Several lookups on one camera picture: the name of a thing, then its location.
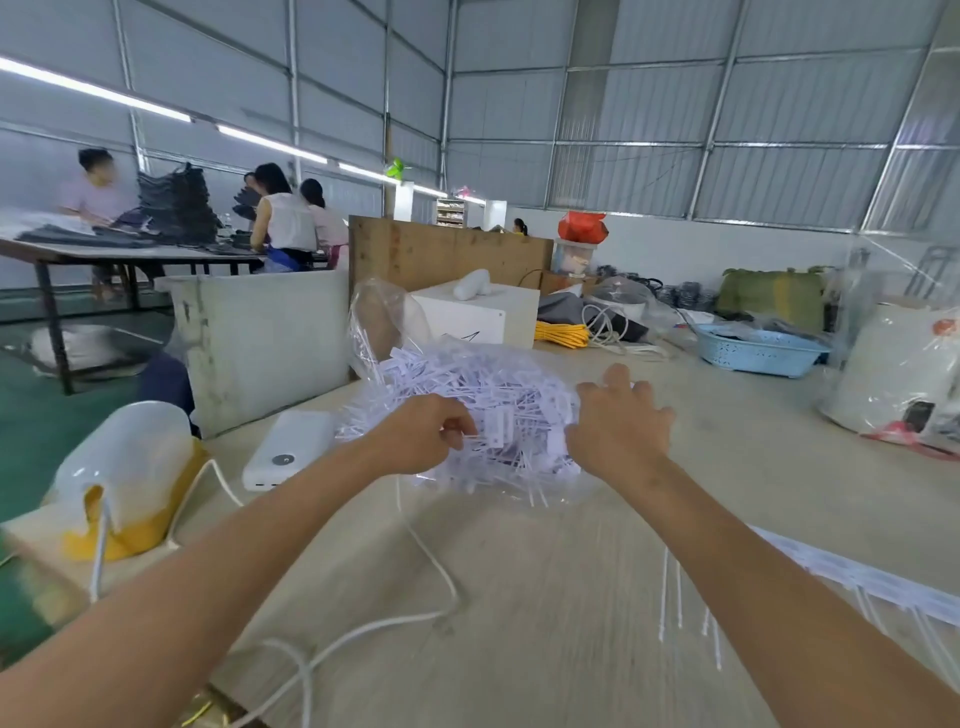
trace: green floor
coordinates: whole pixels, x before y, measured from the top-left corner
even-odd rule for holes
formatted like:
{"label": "green floor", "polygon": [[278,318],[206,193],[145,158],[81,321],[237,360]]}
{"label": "green floor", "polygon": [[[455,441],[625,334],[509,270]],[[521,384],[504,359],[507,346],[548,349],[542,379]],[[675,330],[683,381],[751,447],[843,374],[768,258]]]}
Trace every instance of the green floor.
{"label": "green floor", "polygon": [[[85,292],[65,293],[61,311],[92,310]],[[79,383],[78,394],[65,397],[60,383],[37,376],[33,368],[3,351],[20,346],[31,332],[44,326],[3,324],[35,315],[32,293],[0,296],[0,521],[36,508],[60,461],[110,412],[133,400],[133,377]],[[118,313],[65,322],[95,323],[124,328],[165,341],[173,326],[171,316],[158,312]],[[7,555],[0,545],[0,558]],[[50,631],[19,591],[14,560],[0,570],[0,663],[25,654]]]}

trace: metal wall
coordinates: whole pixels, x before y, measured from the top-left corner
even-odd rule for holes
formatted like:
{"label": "metal wall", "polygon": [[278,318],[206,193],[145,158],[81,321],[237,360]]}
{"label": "metal wall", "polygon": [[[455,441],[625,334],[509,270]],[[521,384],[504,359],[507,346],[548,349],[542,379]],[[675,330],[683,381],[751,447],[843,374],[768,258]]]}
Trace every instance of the metal wall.
{"label": "metal wall", "polygon": [[943,237],[958,48],[960,0],[459,0],[450,185]]}
{"label": "metal wall", "polygon": [[[368,169],[401,157],[437,184],[448,0],[0,0],[0,54],[131,88]],[[106,146],[137,165],[207,170],[227,212],[241,175],[276,161],[321,180],[331,206],[379,215],[375,182],[62,88],[0,75],[0,205],[52,208],[80,174],[76,153]],[[427,221],[429,201],[417,205]]]}

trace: green sack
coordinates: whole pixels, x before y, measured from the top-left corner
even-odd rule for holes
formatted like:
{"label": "green sack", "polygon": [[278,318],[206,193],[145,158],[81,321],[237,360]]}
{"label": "green sack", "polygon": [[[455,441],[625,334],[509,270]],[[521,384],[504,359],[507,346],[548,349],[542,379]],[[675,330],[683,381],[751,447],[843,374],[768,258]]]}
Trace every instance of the green sack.
{"label": "green sack", "polygon": [[824,328],[824,281],[822,266],[806,273],[793,268],[785,271],[748,271],[728,268],[717,299],[721,316],[734,313],[769,314],[805,331]]}

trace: wall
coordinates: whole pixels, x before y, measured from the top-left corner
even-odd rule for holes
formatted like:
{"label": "wall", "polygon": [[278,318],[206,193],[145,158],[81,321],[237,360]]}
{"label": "wall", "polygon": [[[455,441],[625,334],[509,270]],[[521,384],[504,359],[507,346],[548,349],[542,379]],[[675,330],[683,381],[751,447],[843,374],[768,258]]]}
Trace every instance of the wall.
{"label": "wall", "polygon": [[[958,17],[960,0],[463,0],[449,179],[522,206],[856,231],[894,150],[872,219],[898,220],[871,229],[942,235]],[[935,34],[937,83],[902,125]]]}
{"label": "wall", "polygon": [[[519,217],[531,235],[554,239],[563,216],[558,210],[514,206],[507,209],[508,224]],[[615,215],[608,215],[604,223],[610,235],[597,248],[594,265],[613,265],[661,279],[667,285],[698,280],[715,288],[727,268],[777,271],[843,265],[852,245],[873,250],[871,262],[877,268],[900,272],[892,281],[894,288],[905,286],[909,280],[899,261],[858,235]],[[913,263],[920,260],[926,248],[923,242],[904,238],[878,237],[876,241]]]}
{"label": "wall", "polygon": [[[0,55],[129,87],[367,169],[399,156],[408,179],[435,186],[447,0],[296,0],[293,8],[290,37],[287,0],[0,0]],[[0,207],[54,207],[62,183],[81,174],[76,155],[85,146],[111,149],[134,192],[137,149],[154,175],[185,161],[202,166],[218,213],[229,212],[242,174],[256,164],[295,171],[291,158],[210,125],[131,114],[10,74],[0,74],[0,98]],[[380,184],[307,163],[302,171],[345,215],[381,214]],[[430,199],[418,195],[414,212],[427,221]],[[55,280],[89,276],[71,268],[55,271]],[[34,284],[30,266],[0,258],[0,287]]]}

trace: fluorescent light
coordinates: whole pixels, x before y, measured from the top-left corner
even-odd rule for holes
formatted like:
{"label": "fluorescent light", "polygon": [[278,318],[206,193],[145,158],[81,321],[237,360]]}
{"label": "fluorescent light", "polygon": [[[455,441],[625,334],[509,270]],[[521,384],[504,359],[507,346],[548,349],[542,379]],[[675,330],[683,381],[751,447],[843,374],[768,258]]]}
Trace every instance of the fluorescent light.
{"label": "fluorescent light", "polygon": [[414,192],[421,192],[424,195],[433,195],[434,197],[446,197],[446,193],[441,192],[439,189],[432,189],[431,187],[421,187],[419,184],[414,185]]}
{"label": "fluorescent light", "polygon": [[162,107],[157,104],[151,104],[149,101],[138,99],[135,96],[117,93],[116,91],[111,91],[108,88],[103,88],[94,84],[88,84],[84,81],[77,81],[76,79],[71,79],[68,76],[61,76],[59,73],[45,71],[42,68],[36,68],[34,66],[27,65],[26,63],[11,61],[10,59],[0,57],[0,71],[9,71],[18,76],[25,76],[28,79],[43,81],[45,84],[58,85],[62,88],[69,88],[73,91],[80,91],[81,93],[85,93],[89,96],[97,96],[101,99],[107,99],[108,101],[116,102],[117,104],[124,104],[125,106],[134,107],[135,109],[143,109],[144,111],[158,113],[161,116],[177,119],[178,121],[185,121],[187,123],[193,121],[190,116],[181,111],[167,109],[166,107]]}
{"label": "fluorescent light", "polygon": [[360,177],[369,177],[371,180],[379,180],[380,182],[388,182],[390,184],[399,184],[399,182],[397,182],[392,177],[381,175],[379,172],[371,172],[369,169],[354,167],[352,164],[347,164],[344,161],[338,161],[337,166],[340,167],[342,170],[344,170],[344,172],[350,172],[350,174],[353,174],[353,175],[359,175]]}
{"label": "fluorescent light", "polygon": [[239,129],[234,129],[233,127],[228,127],[223,124],[217,124],[217,131],[226,134],[227,136],[232,136],[235,139],[243,139],[244,141],[249,141],[251,144],[259,144],[261,147],[266,147],[267,149],[276,149],[278,152],[284,152],[285,154],[293,155],[294,157],[309,159],[310,161],[315,161],[319,164],[326,164],[329,162],[329,159],[323,155],[315,155],[313,152],[306,152],[298,147],[291,147],[289,144],[284,144],[282,141],[268,139],[266,136],[257,136],[255,133],[242,132]]}

